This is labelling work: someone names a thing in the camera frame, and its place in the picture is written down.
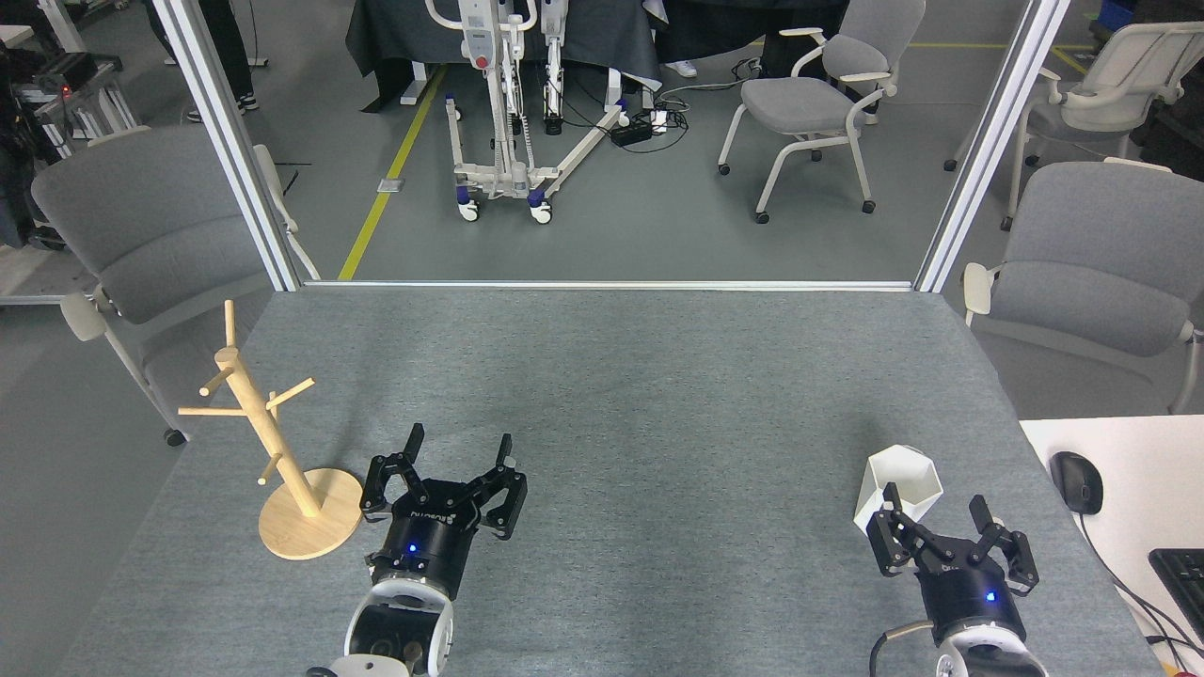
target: gray tabletop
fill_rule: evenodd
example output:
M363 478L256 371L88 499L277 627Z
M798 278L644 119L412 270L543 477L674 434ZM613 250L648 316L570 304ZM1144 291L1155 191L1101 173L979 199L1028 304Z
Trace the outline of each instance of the gray tabletop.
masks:
M282 412L303 467L362 477L420 420L419 472L467 481L514 435L526 506L513 540L477 537L452 677L864 675L883 630L923 617L851 523L893 443L944 482L925 524L972 536L982 493L1028 534L1041 583L1019 608L1051 675L1161 673L940 296L307 289L244 354L264 389L317 379ZM386 525L277 559L249 426L199 431L61 675L296 677L340 655ZM911 635L880 673L934 658Z

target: shoe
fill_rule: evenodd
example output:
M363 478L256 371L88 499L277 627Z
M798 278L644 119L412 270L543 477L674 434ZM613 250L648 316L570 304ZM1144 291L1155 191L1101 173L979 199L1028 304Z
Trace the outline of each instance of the shoe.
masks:
M698 77L698 69L694 67L691 61L673 61L665 65L681 77Z
M238 99L237 101L235 101L235 104L238 106L238 114L240 116L247 114L247 106L242 102L242 99ZM196 122L196 123L205 122L205 120L201 119L201 112L197 111L196 108L193 108L191 111L188 111L187 113L184 113L184 118L188 122Z

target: black tablecloth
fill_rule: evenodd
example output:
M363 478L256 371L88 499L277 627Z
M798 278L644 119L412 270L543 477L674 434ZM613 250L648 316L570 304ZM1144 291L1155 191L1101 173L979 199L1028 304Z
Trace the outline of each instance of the black tablecloth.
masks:
M436 0L435 6L450 19L460 16L455 0ZM565 31L566 60L613 67L654 89L660 87L651 27L638 1L572 2ZM538 25L527 31L526 39L525 58L547 58ZM347 29L348 52L360 73L377 73L382 98L391 96L386 89L408 84L409 67L403 61L464 63L461 40L460 31L442 28L431 19L423 0L356 0ZM399 66L401 72L395 72Z
M714 57L765 36L763 77L785 77L799 57L815 47L810 37L785 39L784 28L822 28L832 37L848 0L663 0L668 27L656 36L662 64ZM811 72L822 77L816 63Z

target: robotic arm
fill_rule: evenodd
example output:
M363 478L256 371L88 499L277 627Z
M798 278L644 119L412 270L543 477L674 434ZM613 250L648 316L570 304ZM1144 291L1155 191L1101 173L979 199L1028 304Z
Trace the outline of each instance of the robotic arm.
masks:
M939 536L909 518L893 482L883 499L866 535L883 576L898 576L914 563L940 652L937 676L1045 677L1025 647L1025 625L1013 597L1026 596L1040 579L1028 538L997 522L981 495L969 506L978 541ZM1007 575L988 554L996 547L1008 561Z
M503 541L514 532L526 476L514 470L510 435L502 436L494 467L467 483L419 477L413 464L424 435L415 423L401 452L372 459L360 508L370 523L391 513L393 524L384 546L365 558L372 589L347 629L346 655L307 677L438 677L452 648L452 602L473 536L480 526ZM396 475L407 491L390 506L384 490ZM502 491L503 502L482 514Z

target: person's leg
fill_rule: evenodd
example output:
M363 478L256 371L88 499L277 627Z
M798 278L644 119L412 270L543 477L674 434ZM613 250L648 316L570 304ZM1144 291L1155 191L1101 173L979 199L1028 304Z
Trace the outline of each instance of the person's leg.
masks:
M159 11L154 8L154 2L150 0L144 0L147 6L147 20L150 22L150 33L163 45L163 48L167 51L167 55L172 59L176 58L176 53L171 51L171 42L167 42L167 30L163 28L163 19L159 18Z
M222 60L222 70L230 82L230 90L235 99L246 102L254 96L255 90L250 82L250 66L247 65L247 48L242 43L230 0L200 0L200 6L209 35L213 36L213 47Z

